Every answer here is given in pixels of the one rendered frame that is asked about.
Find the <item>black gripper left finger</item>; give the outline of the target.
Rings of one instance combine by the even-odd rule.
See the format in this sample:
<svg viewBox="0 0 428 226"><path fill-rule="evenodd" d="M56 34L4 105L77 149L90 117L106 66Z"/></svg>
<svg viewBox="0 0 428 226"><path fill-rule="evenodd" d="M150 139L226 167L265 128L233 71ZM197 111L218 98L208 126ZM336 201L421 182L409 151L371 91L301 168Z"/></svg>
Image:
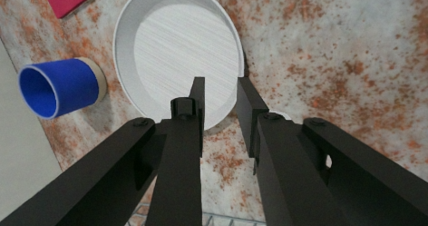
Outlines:
<svg viewBox="0 0 428 226"><path fill-rule="evenodd" d="M195 76L160 123L129 120L0 226L125 226L156 175L145 226L202 226L204 122L205 76Z"/></svg>

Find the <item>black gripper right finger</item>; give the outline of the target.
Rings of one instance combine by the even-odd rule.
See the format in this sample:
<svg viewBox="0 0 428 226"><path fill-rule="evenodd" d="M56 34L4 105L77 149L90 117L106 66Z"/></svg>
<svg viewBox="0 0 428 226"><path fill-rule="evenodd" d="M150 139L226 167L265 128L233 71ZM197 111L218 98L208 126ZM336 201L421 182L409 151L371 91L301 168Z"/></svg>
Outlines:
<svg viewBox="0 0 428 226"><path fill-rule="evenodd" d="M428 182L333 123L269 110L248 77L236 113L267 226L428 226Z"/></svg>

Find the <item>blue ceramic mug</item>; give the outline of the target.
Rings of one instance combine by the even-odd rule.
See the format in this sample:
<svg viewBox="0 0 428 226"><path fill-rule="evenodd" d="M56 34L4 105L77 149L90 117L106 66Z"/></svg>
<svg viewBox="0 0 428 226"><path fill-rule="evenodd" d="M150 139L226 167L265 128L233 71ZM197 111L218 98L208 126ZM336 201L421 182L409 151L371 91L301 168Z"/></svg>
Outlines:
<svg viewBox="0 0 428 226"><path fill-rule="evenodd" d="M25 65L17 84L26 106L44 120L98 103L107 91L102 69L86 57Z"/></svg>

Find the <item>white plate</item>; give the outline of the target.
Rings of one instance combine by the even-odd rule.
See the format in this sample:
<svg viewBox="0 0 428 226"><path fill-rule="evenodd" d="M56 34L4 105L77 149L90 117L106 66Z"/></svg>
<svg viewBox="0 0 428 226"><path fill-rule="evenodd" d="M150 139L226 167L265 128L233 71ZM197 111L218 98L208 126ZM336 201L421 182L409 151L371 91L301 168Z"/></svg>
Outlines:
<svg viewBox="0 0 428 226"><path fill-rule="evenodd" d="M237 101L244 54L237 29L216 0L129 0L113 36L123 91L146 118L160 123L170 101L189 97L205 76L204 131Z"/></svg>

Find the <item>grey wire dish rack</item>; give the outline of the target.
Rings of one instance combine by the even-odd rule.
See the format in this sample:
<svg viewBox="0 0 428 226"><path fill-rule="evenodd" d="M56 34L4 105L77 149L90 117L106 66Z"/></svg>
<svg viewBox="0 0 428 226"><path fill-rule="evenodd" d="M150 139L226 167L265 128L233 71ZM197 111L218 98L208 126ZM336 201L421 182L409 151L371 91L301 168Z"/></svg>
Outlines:
<svg viewBox="0 0 428 226"><path fill-rule="evenodd" d="M150 206L148 203L142 203L142 202L139 202L139 204L140 204L140 206L133 212L133 214L131 215L131 217L133 216L133 215L135 215L135 216L140 216L140 217L144 217L144 218L146 218L147 217L147 215L142 215L142 214L138 214L138 213L135 213L142 205L145 205L145 206ZM211 214L211 213L206 213L206 212L203 212L202 213L202 215L206 215L206 216L209 216L209 219L208 219L208 221L207 221L207 223L206 223L206 225L205 226L208 226L209 225L209 222L210 222L210 220L211 220L211 218L212 217L217 217L217 218L222 218L222 219L228 219L228 220L231 220L230 221L230 223L229 223L229 226L231 226L232 225L232 223L233 223L233 221L243 221L243 222L249 222L249 223L254 223L254 226L257 226L257 224L259 224L259 225L265 225L266 226L266 223L265 222L261 222L261 221L251 221L251 220L245 220L245 219L240 219L240 218L234 218L234 217L229 217L229 216L222 216L222 215L217 215L217 214ZM130 218L131 218L130 217ZM146 221L146 220L145 220ZM141 226L143 226L144 224L145 224L145 221L141 224ZM130 224L129 224L129 220L127 221L127 225L128 226L130 226Z"/></svg>

